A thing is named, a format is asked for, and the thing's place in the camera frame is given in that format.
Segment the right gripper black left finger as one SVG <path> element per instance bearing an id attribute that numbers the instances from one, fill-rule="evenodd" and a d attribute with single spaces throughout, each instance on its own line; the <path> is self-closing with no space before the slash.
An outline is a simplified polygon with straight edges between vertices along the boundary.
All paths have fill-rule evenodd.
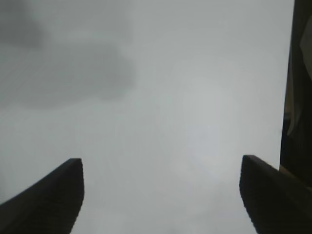
<path id="1" fill-rule="evenodd" d="M 84 200 L 83 165 L 71 158 L 0 206 L 2 234 L 69 234 Z"/>

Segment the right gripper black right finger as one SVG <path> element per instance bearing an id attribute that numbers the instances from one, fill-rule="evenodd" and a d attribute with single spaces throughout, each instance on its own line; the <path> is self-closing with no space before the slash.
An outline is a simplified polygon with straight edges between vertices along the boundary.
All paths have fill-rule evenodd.
<path id="1" fill-rule="evenodd" d="M 240 195 L 259 234 L 310 234 L 312 192 L 253 155 L 244 155 Z"/>

